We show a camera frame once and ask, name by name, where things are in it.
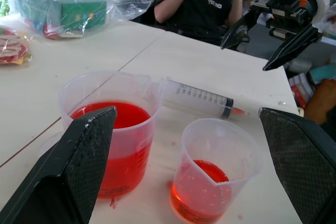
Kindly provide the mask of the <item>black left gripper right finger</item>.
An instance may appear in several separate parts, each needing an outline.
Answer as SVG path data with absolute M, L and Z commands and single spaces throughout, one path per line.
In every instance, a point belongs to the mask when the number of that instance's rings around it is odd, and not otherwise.
M 276 174 L 302 223 L 335 223 L 335 141 L 312 120 L 260 108 Z

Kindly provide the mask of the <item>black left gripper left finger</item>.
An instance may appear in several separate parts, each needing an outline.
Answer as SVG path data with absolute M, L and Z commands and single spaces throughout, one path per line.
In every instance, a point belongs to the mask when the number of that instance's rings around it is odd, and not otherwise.
M 106 170 L 117 109 L 76 118 L 1 210 L 1 223 L 89 223 Z

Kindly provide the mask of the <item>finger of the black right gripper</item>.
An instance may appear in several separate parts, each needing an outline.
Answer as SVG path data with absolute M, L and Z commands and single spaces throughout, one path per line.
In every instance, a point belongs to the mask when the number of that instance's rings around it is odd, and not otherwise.
M 246 37 L 248 31 L 254 27 L 261 14 L 259 10 L 249 10 L 240 20 L 232 25 L 221 42 L 221 49 L 237 49 Z
M 312 25 L 306 26 L 296 35 L 286 39 L 263 67 L 263 71 L 277 69 L 297 58 L 312 43 L 321 40 L 322 33 Z

